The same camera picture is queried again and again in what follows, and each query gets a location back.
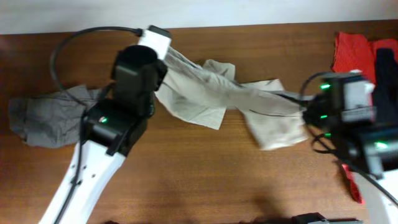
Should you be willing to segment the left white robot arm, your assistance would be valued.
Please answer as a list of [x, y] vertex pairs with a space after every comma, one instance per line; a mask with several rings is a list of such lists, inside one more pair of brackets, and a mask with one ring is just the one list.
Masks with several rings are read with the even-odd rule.
[[80, 118], [69, 168], [41, 223], [86, 223], [107, 183], [144, 134], [169, 46], [133, 45], [118, 53], [110, 83]]

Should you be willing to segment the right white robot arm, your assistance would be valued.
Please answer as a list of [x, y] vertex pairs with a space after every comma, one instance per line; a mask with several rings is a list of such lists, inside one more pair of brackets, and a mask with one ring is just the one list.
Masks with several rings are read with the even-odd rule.
[[366, 95], [321, 93], [303, 112], [307, 128], [323, 132], [313, 142], [353, 173], [371, 223], [397, 223], [397, 125], [374, 122]]

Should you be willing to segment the beige cargo shorts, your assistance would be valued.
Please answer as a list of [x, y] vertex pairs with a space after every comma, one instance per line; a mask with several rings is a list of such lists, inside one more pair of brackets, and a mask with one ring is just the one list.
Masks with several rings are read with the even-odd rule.
[[218, 130], [226, 110], [239, 110], [263, 151], [307, 139], [299, 96], [280, 80], [238, 83], [233, 64], [206, 60], [197, 65], [175, 49], [164, 62], [168, 72], [156, 97], [176, 118]]

